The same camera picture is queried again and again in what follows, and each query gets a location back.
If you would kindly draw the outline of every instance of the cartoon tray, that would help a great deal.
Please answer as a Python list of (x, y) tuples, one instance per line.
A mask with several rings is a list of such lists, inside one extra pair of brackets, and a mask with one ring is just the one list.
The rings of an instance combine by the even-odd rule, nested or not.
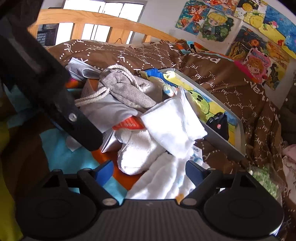
[[(165, 78), (174, 86), (182, 86), (193, 95), (194, 99), (196, 99), (196, 102), (206, 116), (205, 119), (200, 118), (202, 125), (208, 133), (205, 139), (216, 148), (223, 150), (230, 159), (234, 161), (242, 160), (246, 154), (242, 121), (221, 101), (180, 71), (175, 68), (161, 69), (159, 71), (162, 73), (173, 71), (175, 74), (165, 75)], [(218, 112), (227, 114), (229, 141), (225, 140), (206, 124), (206, 121)]]

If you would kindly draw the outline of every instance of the green cartoon face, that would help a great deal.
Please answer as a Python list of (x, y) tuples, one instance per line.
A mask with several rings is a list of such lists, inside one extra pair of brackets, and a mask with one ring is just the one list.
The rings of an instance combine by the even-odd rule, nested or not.
[(204, 112), (207, 115), (210, 112), (209, 103), (198, 92), (196, 91), (188, 91), (188, 92), (192, 94), (194, 100), (200, 106), (202, 112)]

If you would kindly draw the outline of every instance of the silver bolt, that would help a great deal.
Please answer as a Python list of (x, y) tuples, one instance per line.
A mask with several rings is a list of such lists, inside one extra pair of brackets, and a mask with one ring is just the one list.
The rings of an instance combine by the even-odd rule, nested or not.
[(103, 200), (105, 206), (114, 206), (116, 203), (117, 201), (114, 198), (106, 198)]
[(186, 206), (194, 206), (196, 205), (197, 201), (194, 198), (185, 198), (183, 199), (182, 203)]
[(77, 116), (74, 113), (70, 113), (69, 120), (72, 122), (75, 122), (75, 121), (77, 121)]

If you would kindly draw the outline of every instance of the pink cartoon poster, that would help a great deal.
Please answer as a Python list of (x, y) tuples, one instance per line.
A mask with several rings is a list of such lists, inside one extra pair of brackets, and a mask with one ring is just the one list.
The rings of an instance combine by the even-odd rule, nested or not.
[(275, 61), (266, 54), (258, 51), (257, 48), (251, 48), (246, 56), (243, 65), (248, 69), (251, 75), (257, 80), (257, 84), (263, 84), (271, 73), (271, 65)]

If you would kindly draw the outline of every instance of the wooden bed frame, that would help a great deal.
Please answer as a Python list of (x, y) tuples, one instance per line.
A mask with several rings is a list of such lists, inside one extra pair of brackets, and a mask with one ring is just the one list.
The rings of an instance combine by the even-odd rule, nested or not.
[(55, 23), (74, 23), (70, 39), (81, 39), (84, 24), (98, 24), (110, 26), (107, 37), (107, 43), (116, 43), (121, 39), (122, 43), (126, 43), (130, 31), (144, 34), (142, 42), (150, 42), (151, 37), (162, 40), (176, 42), (173, 36), (170, 36), (162, 31), (147, 25), (133, 22), (124, 18), (114, 17), (107, 14), (87, 12), (80, 10), (68, 9), (42, 9), (39, 12), (37, 21), (28, 27), (28, 31), (33, 37), (37, 37), (38, 25), (40, 24), (55, 24)]

